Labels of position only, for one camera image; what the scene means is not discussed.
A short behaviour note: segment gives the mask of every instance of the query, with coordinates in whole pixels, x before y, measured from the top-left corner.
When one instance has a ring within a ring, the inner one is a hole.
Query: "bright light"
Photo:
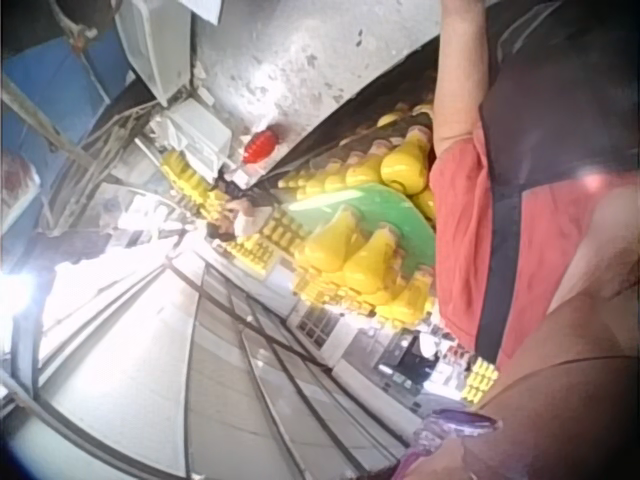
[[[13,317],[29,305],[33,293],[33,279],[28,275],[0,273],[0,315]]]
[[[358,190],[342,190],[341,192],[325,193],[324,195],[316,195],[315,197],[292,203],[287,207],[287,209],[292,212],[308,210],[310,208],[318,208],[326,205],[332,205],[334,203],[346,202],[347,200],[353,200],[354,198],[361,197],[362,195],[363,193]]]

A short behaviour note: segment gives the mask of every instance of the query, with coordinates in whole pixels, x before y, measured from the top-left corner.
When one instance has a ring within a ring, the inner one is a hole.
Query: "woman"
[[[501,427],[361,478],[604,478],[637,451],[636,10],[532,5],[489,88],[483,2],[442,0],[438,299],[445,325],[505,366],[478,409]]]
[[[638,260],[637,9],[532,5],[492,48],[489,88],[483,1],[442,0],[438,302],[445,326],[499,366],[594,271],[616,259],[607,295]]]

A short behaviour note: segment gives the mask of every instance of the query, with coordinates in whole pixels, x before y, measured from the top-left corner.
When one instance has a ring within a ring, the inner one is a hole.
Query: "yellow product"
[[[296,190],[296,200],[304,200],[307,198],[307,191],[303,188]]]
[[[280,246],[285,250],[287,250],[289,248],[290,243],[291,243],[291,232],[287,232],[282,237],[282,240],[280,241]]]
[[[429,298],[431,288],[431,269],[424,265],[418,267],[413,277],[393,303],[394,317],[407,324],[414,324],[423,318],[424,304]]]
[[[314,177],[307,182],[307,185],[304,188],[305,194],[307,197],[313,197],[315,195],[319,195],[324,193],[324,182],[326,179],[337,173],[340,170],[340,163],[332,162],[327,165],[327,167],[316,173]]]
[[[348,165],[341,165],[335,172],[328,175],[324,181],[324,191],[327,193],[344,190],[347,186],[346,175]]]
[[[380,119],[378,120],[378,123],[376,123],[376,127],[378,128],[384,127],[389,123],[395,122],[399,118],[402,118],[402,112],[387,113],[386,115],[383,115],[382,117],[380,117]]]
[[[369,241],[344,264],[344,279],[349,288],[370,295],[385,286],[385,274],[393,262],[398,233],[381,224]]]
[[[386,115],[380,117],[378,123],[376,124],[376,127],[380,128],[389,123],[395,122],[396,120],[404,117],[407,112],[409,112],[409,107],[404,103],[398,103],[393,112],[387,113]]]
[[[311,266],[322,272],[333,273],[342,268],[351,239],[357,228],[359,215],[343,205],[325,227],[318,228],[305,242],[305,256]]]
[[[427,187],[418,195],[411,197],[411,201],[416,206],[420,213],[426,218],[429,218],[435,222],[436,220],[436,204],[433,197],[433,191]]]
[[[278,188],[292,188],[298,186],[298,174],[289,172],[278,180]]]
[[[191,167],[187,163],[182,152],[178,150],[171,150],[164,154],[162,157],[162,170],[169,177],[169,179],[177,184],[178,178],[180,178],[186,170]]]
[[[344,273],[342,273],[342,270],[333,273],[323,272],[322,279],[338,288],[344,287]]]
[[[426,113],[431,118],[433,118],[433,104],[422,103],[411,111],[411,115],[420,115],[421,113]]]
[[[411,127],[405,141],[381,163],[380,175],[385,184],[405,195],[416,195],[427,186],[427,153],[431,132],[421,126]]]
[[[293,259],[296,262],[297,271],[306,271],[311,267],[311,263],[307,259],[305,255],[305,244],[300,242],[296,247],[293,248]]]
[[[278,243],[280,243],[280,240],[282,239],[283,235],[284,235],[284,228],[282,228],[282,227],[278,227],[278,228],[276,228],[276,230],[273,232],[273,235],[271,235],[271,240],[272,240],[274,243],[278,244]]]
[[[273,234],[273,231],[276,228],[276,222],[274,220],[269,220],[265,227],[262,229],[262,234],[265,237],[269,237]]]
[[[289,187],[304,188],[307,182],[311,180],[311,178],[314,175],[315,175],[315,172],[313,172],[312,170],[305,169],[302,172],[300,172],[300,175],[298,175],[298,177],[296,178],[295,185],[293,185],[293,182],[291,182],[291,184],[289,184]]]
[[[382,183],[380,165],[382,164],[382,159],[390,150],[391,144],[386,140],[373,142],[369,153],[347,170],[345,177],[347,186],[355,187],[367,183]]]
[[[403,260],[404,252],[402,250],[398,250],[394,255],[393,263],[387,270],[384,288],[381,288],[371,295],[363,295],[361,298],[364,302],[367,302],[375,307],[379,307],[382,305],[387,305],[395,298],[395,296],[399,293],[397,291],[397,282]]]
[[[478,403],[483,395],[484,395],[484,392],[482,390],[478,390],[476,394],[473,396],[473,398],[471,399],[471,402]]]

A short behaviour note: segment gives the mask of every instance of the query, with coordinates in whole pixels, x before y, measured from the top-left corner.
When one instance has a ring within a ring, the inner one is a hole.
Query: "red object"
[[[258,163],[273,153],[278,145],[278,136],[269,129],[256,133],[244,147],[242,161],[246,164]]]
[[[445,327],[473,350],[492,231],[491,187],[481,125],[473,138],[457,141],[440,155],[430,182],[438,218],[436,285],[440,314]],[[544,320],[599,201],[613,189],[637,182],[636,172],[592,174],[543,185],[524,195],[518,272],[499,367]]]

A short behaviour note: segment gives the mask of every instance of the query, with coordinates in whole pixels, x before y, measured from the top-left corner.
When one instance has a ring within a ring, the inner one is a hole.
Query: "yellow plastic bottle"
[[[420,115],[421,113],[426,113],[431,118],[433,118],[433,104],[421,103],[411,111],[411,115]]]
[[[436,220],[436,204],[433,191],[427,187],[422,192],[411,197],[411,201],[420,213],[430,220]]]
[[[362,295],[384,288],[397,242],[397,230],[389,224],[380,224],[365,246],[345,263],[346,285]]]
[[[394,317],[409,325],[420,321],[432,282],[432,270],[424,265],[418,267],[407,287],[392,303]]]
[[[378,123],[376,124],[376,127],[384,127],[389,123],[395,122],[396,120],[404,117],[408,111],[409,107],[407,105],[405,105],[404,103],[399,103],[398,105],[396,105],[396,108],[393,110],[393,112],[387,113],[386,115],[380,117]]]
[[[404,251],[398,249],[393,256],[393,262],[387,270],[384,288],[378,290],[371,295],[362,295],[360,298],[363,302],[367,302],[375,307],[387,305],[400,292],[397,289],[398,277],[400,276],[400,268],[404,260]]]
[[[342,269],[348,258],[358,218],[356,210],[343,205],[331,222],[309,236],[304,243],[304,255],[312,267],[327,273]]]
[[[411,127],[405,141],[389,153],[380,165],[385,184],[405,195],[416,195],[427,186],[427,153],[431,132],[421,126]]]
[[[330,193],[344,190],[347,186],[345,177],[349,168],[349,164],[339,165],[333,173],[327,175],[324,181],[324,191]]]
[[[353,234],[353,237],[351,237],[351,243],[349,244],[347,258],[351,258],[353,254],[355,254],[358,250],[364,247],[365,243],[367,243],[367,240],[365,239],[364,235],[360,230],[356,229],[355,233]],[[323,272],[322,279],[325,282],[331,284],[332,286],[338,287],[339,289],[346,286],[346,283],[344,280],[344,272],[342,270],[338,270],[337,272],[332,272],[332,273]]]
[[[347,170],[347,186],[356,187],[367,183],[382,183],[380,165],[390,150],[391,144],[386,140],[373,142],[367,155]]]
[[[305,185],[305,195],[307,197],[313,197],[315,195],[319,195],[324,193],[324,182],[330,175],[337,173],[340,170],[339,161],[331,162],[329,165],[325,167],[324,170],[316,173]]]

